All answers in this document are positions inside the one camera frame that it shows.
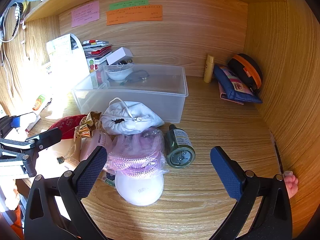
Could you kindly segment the right hand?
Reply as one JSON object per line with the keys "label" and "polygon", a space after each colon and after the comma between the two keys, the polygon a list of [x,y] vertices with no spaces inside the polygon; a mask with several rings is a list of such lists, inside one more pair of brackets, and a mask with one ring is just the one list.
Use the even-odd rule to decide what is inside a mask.
{"label": "right hand", "polygon": [[291,199],[298,192],[298,178],[292,171],[285,171],[283,177],[288,196]]}

